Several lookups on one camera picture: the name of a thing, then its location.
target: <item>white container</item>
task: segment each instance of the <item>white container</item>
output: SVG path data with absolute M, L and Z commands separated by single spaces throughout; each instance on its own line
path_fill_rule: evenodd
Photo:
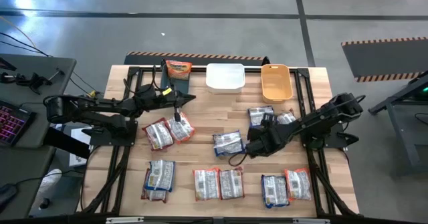
M 245 68 L 242 64 L 209 64 L 206 83 L 211 93 L 240 93 L 245 85 Z

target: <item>wooden table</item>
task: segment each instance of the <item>wooden table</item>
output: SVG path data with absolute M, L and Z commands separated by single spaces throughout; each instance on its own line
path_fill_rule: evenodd
M 123 78 L 126 78 L 129 66 L 112 66 L 108 79 L 105 98 L 122 99 L 124 93 Z M 332 97 L 326 68 L 309 68 L 316 107 L 319 108 Z M 142 127 L 159 118 L 172 118 L 173 109 L 145 112 L 138 119 L 138 132 L 135 145 L 131 148 L 126 181 L 122 196 L 121 215 L 144 216 L 222 216 L 222 217 L 315 217 L 314 201 L 293 201 L 288 207 L 265 207 L 261 196 L 261 175 L 283 175 L 284 169 L 298 169 L 308 166 L 306 151 L 298 137 L 286 147 L 269 157 L 247 158 L 244 169 L 244 199 L 195 201 L 195 184 L 192 174 L 194 169 L 209 169 L 218 166 L 222 170 L 232 169 L 227 158 L 216 158 L 213 150 L 212 134 L 240 130 L 246 139 L 249 127 L 247 109 L 266 106 L 261 96 L 260 74 L 247 74 L 245 87 L 240 94 L 211 94 L 205 84 L 205 73 L 192 73 L 189 93 L 196 95 L 183 107 L 189 122 L 196 133 L 186 143 L 175 144 L 166 151 L 152 152 Z M 160 83 L 160 73 L 156 82 Z M 152 80 L 151 73 L 145 73 L 143 84 Z M 293 81 L 294 96 L 285 104 L 274 105 L 276 114 L 294 109 L 296 117 L 300 116 L 296 89 Z M 307 100 L 306 89 L 303 90 Z M 100 147 L 91 157 L 84 185 L 84 206 L 96 196 L 106 181 L 112 147 Z M 330 175 L 330 182 L 345 203 L 358 212 L 352 179 L 344 153 L 336 149 L 325 149 L 325 156 Z M 144 175 L 150 160 L 174 160 L 177 162 L 175 185 L 168 195 L 166 204 L 141 200 Z M 110 196 L 111 208 L 116 186 Z M 327 210 L 325 192 L 320 187 L 324 210 Z

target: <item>orange container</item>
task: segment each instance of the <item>orange container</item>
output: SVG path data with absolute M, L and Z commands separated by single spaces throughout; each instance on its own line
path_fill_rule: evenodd
M 290 71 L 282 64 L 266 64 L 261 67 L 263 101 L 282 104 L 293 96 Z

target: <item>concrete floor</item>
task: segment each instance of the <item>concrete floor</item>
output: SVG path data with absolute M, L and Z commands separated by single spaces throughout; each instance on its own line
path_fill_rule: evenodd
M 428 0 L 303 0 L 303 4 L 306 14 L 310 15 L 428 15 Z M 0 0 L 0 8 L 298 14 L 296 0 Z M 267 55 L 273 63 L 308 66 L 298 19 L 7 18 L 44 52 L 77 59 L 76 72 L 101 91 L 104 91 L 110 66 L 122 64 L 128 51 Z M 356 83 L 340 43 L 428 36 L 426 24 L 426 21 L 308 20 L 308 32 L 315 64 L 328 69 L 333 94 L 366 94 L 362 102 L 366 110 L 394 94 L 406 81 Z M 18 31 L 3 22 L 0 30 L 23 39 Z M 4 45 L 0 52 L 30 54 Z M 67 92 L 81 94 L 71 84 Z M 367 217 L 426 222 L 427 177 L 396 179 L 391 176 L 401 155 L 387 113 L 371 116 L 365 112 L 350 124 L 348 131 L 360 137 L 348 152 L 360 212 Z M 64 200 L 69 200 L 69 206 L 76 204 L 69 196 Z M 50 213 L 42 215 L 61 214 L 61 211 L 70 210 L 52 207 Z

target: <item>keyboard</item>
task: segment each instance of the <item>keyboard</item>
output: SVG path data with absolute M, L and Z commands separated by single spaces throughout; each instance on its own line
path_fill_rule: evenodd
M 0 100 L 0 145 L 14 146 L 34 117 L 34 112 Z

